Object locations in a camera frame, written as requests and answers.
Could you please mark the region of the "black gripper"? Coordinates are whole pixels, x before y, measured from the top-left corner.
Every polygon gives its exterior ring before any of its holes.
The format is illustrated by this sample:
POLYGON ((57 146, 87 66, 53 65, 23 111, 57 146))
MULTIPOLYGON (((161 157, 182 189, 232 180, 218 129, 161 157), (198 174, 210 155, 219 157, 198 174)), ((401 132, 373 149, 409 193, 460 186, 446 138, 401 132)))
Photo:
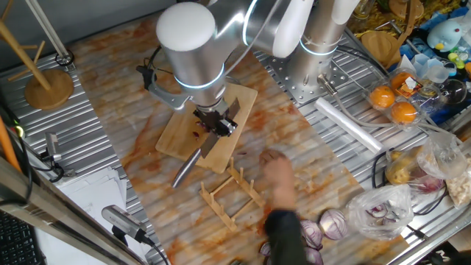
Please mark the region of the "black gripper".
POLYGON ((219 137, 232 134, 238 124, 228 118, 229 107, 226 102, 219 103, 213 107, 196 106, 193 114, 209 130, 214 131, 219 137))

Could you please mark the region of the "bare human hand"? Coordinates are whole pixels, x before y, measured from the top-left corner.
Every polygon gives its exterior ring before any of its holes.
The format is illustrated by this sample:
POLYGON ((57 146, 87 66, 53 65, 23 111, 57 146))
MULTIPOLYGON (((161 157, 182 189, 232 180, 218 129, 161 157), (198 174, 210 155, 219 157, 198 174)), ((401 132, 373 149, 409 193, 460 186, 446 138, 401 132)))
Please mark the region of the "bare human hand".
POLYGON ((273 188, 294 185, 294 171, 291 161, 276 149, 265 149, 259 155, 263 177, 273 188))

